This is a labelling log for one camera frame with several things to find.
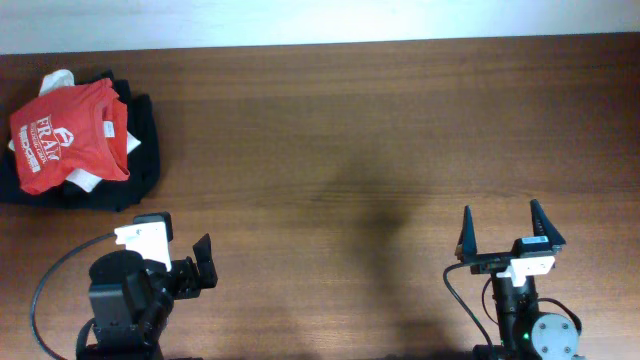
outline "folded clothes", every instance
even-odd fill
[[[53,90],[56,90],[58,88],[61,87],[67,87],[67,86],[75,86],[75,80],[74,80],[74,76],[73,73],[69,70],[66,69],[60,69],[60,70],[56,70],[54,72],[52,72],[51,74],[46,75],[43,79],[42,79],[42,85],[40,86],[40,92],[38,93],[38,96],[43,96],[46,95],[48,93],[50,93]],[[105,134],[110,134],[110,135],[114,135],[116,137],[118,137],[118,134],[113,132],[113,125],[110,122],[105,122],[104,123],[104,133]],[[140,145],[140,141],[138,139],[136,139],[133,135],[131,135],[130,132],[127,131],[127,140],[126,140],[126,153],[130,153],[133,149],[135,149],[138,145]],[[9,141],[8,147],[11,151],[15,151],[15,146],[13,143],[13,140]],[[126,159],[126,156],[122,156],[120,155],[119,157],[116,157],[116,159],[118,158],[124,158]],[[66,181],[70,181],[76,185],[78,185],[79,187],[81,187],[84,191],[86,192],[91,192],[93,191],[93,189],[96,187],[96,185],[98,185],[98,183],[100,183],[100,181],[102,181],[102,178],[96,175],[93,175],[91,173],[89,173],[88,171],[84,170],[84,169],[74,169],[67,177],[66,177]]]
[[[107,180],[129,177],[127,109],[116,100],[111,84],[110,79],[102,79],[62,87],[11,115],[21,189],[40,194],[61,184],[77,168]]]
[[[138,204],[153,188],[160,176],[160,158],[151,100],[148,95],[132,99],[128,82],[114,81],[110,71],[94,80],[101,78],[113,81],[113,89],[120,96],[118,100],[127,106],[127,130],[141,141],[127,156],[128,180],[101,181],[91,193],[67,181],[33,196],[20,189],[15,155],[11,151],[5,151],[0,163],[0,202],[122,211],[132,204]]]

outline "wooden table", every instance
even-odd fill
[[[82,80],[110,67],[149,93],[163,169],[119,214],[0,206],[0,358],[46,358],[29,301],[61,255],[162,210],[172,256],[209,232],[220,276],[176,303],[167,358],[469,350],[483,338],[441,277],[463,207],[480,251],[501,251],[531,234],[538,198],[568,242],[539,292],[582,317],[580,353],[635,359],[639,45],[622,34],[1,57],[9,112],[58,68]],[[38,324],[65,356],[92,316],[88,268],[115,249],[88,249],[45,288]],[[485,278],[451,279],[497,341]]]

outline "black cable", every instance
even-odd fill
[[[82,329],[80,329],[80,332],[78,333],[78,340],[76,340],[76,357],[78,357],[78,355],[80,355],[87,348],[87,339],[89,338],[89,332],[95,324],[96,319],[93,318],[87,321]]]
[[[482,288],[482,308],[484,309],[484,313],[487,314],[487,317],[489,318],[489,320],[493,321],[496,325],[500,326],[498,322],[493,320],[491,315],[489,315],[489,311],[487,311],[487,304],[484,302],[484,297],[485,297],[485,294],[487,293],[487,288],[489,287],[490,283],[491,283],[491,278],[487,280],[487,282],[484,284],[484,287]]]
[[[38,345],[40,345],[42,350],[56,360],[66,360],[66,359],[58,355],[55,351],[51,350],[51,348],[49,348],[47,344],[45,344],[44,340],[40,336],[40,333],[38,332],[38,327],[36,326],[36,305],[38,304],[38,297],[40,296],[40,293],[44,288],[44,284],[47,282],[47,280],[49,280],[49,277],[51,276],[51,274],[53,274],[60,267],[60,265],[62,265],[70,257],[76,255],[80,251],[88,248],[93,244],[97,244],[102,240],[106,240],[114,236],[116,236],[116,234],[114,233],[104,234],[93,240],[89,240],[86,243],[78,246],[77,248],[69,251],[65,256],[61,257],[60,260],[58,260],[55,264],[53,264],[51,268],[49,268],[49,270],[42,277],[42,280],[40,280],[40,283],[36,288],[36,292],[33,294],[33,298],[31,299],[31,310],[29,311],[29,318],[31,321],[31,331],[33,332],[33,336],[36,338],[36,341],[38,342]]]
[[[474,264],[473,263],[469,263],[469,264],[463,264],[463,263],[453,264],[453,265],[449,266],[448,268],[444,269],[444,272],[442,273],[442,279],[444,280],[444,285],[447,287],[447,289],[449,289],[449,291],[451,292],[451,295],[453,295],[453,298],[456,299],[458,301],[458,303],[460,304],[460,306],[462,306],[462,308],[467,312],[467,314],[469,314],[469,316],[471,316],[471,320],[473,320],[473,322],[476,324],[478,329],[480,329],[480,332],[484,336],[485,340],[487,340],[487,345],[489,345],[489,349],[491,351],[491,359],[496,359],[495,351],[493,349],[493,342],[491,341],[491,337],[489,337],[489,334],[484,329],[484,326],[482,326],[482,324],[480,323],[478,318],[476,318],[476,316],[473,314],[473,311],[471,311],[471,309],[469,309],[467,304],[465,304],[465,302],[462,300],[460,295],[458,295],[458,293],[453,289],[453,286],[451,286],[451,283],[449,282],[448,275],[449,275],[449,272],[451,270],[455,270],[455,269],[459,269],[459,268],[467,267],[467,266],[472,266],[472,265],[474,265]]]

